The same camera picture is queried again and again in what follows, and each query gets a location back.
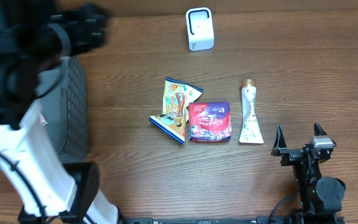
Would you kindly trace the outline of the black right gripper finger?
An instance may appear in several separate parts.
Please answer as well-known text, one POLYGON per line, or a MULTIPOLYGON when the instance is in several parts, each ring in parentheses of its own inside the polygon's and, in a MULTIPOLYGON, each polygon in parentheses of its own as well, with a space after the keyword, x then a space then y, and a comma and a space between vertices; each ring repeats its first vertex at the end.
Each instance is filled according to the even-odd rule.
POLYGON ((285 138, 283 136, 281 126, 278 124, 277 130, 276 130, 276 139, 275 139, 272 151, 271 151, 271 155, 272 156, 281 156, 282 152, 285 150, 287 150, 287 145, 285 142, 285 138))
POLYGON ((318 122, 315 122, 313 128, 315 136, 327 136, 326 132, 323 130, 323 128, 318 122))

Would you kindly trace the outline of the white tube gold cap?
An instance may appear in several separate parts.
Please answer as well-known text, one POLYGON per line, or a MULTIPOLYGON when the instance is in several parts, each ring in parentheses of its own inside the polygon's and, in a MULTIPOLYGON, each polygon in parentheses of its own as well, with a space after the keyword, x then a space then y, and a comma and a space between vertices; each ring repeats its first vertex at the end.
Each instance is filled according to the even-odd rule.
POLYGON ((256 84, 252 79, 241 82, 242 127, 239 136, 240 143, 263 144, 259 122, 255 114, 256 84))

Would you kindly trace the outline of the red purple pad package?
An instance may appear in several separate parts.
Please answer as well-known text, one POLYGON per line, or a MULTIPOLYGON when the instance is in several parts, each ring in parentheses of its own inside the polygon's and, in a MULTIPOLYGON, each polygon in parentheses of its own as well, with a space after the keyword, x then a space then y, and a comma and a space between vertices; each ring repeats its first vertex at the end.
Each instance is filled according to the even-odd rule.
POLYGON ((189 137, 193 142, 221 142, 232 137, 229 102, 190 103, 189 137))

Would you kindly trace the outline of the yellow snack bag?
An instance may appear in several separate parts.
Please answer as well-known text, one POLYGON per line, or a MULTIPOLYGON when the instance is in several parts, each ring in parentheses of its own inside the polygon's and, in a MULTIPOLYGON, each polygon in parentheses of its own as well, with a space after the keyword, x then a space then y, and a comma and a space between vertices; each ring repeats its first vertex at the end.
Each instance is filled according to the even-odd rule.
POLYGON ((203 92, 202 88, 167 77, 162 113, 150 116, 149 121, 176 142, 184 144, 189 120, 188 106, 197 101, 203 92))

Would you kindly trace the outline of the orange white tissue pack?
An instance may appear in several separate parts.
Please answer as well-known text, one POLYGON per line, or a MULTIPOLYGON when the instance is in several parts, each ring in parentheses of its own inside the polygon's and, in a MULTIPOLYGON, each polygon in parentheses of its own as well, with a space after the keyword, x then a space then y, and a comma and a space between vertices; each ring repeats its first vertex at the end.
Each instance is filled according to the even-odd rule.
POLYGON ((45 116, 42 113, 40 113, 40 123, 41 123, 42 126, 48 125, 48 122, 47 122, 47 120, 45 119, 45 116))

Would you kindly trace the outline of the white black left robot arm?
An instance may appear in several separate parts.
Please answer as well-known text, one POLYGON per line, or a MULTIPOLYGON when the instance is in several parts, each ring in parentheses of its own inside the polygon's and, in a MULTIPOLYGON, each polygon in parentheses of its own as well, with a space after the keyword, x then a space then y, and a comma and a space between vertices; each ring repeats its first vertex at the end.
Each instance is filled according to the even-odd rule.
POLYGON ((39 74, 104 44, 109 13, 86 3, 0 1, 0 168, 21 196, 20 223, 122 223, 94 162, 62 164, 40 121, 39 74))

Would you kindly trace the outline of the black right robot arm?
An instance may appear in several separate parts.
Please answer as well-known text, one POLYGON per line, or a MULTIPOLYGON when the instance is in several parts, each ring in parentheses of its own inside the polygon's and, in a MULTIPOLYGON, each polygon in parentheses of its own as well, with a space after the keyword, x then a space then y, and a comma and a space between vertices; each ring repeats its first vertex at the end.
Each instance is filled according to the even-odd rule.
POLYGON ((323 177, 319 165, 331 158, 336 143, 319 123, 314 124, 314 136, 300 149, 287 148, 281 126, 277 126, 271 155, 281 158, 282 166, 293 167, 298 190, 280 201, 270 212, 268 223, 344 223, 337 217, 342 210, 345 183, 334 177, 323 177), (301 207, 287 216, 275 218, 277 209, 296 196, 301 207))

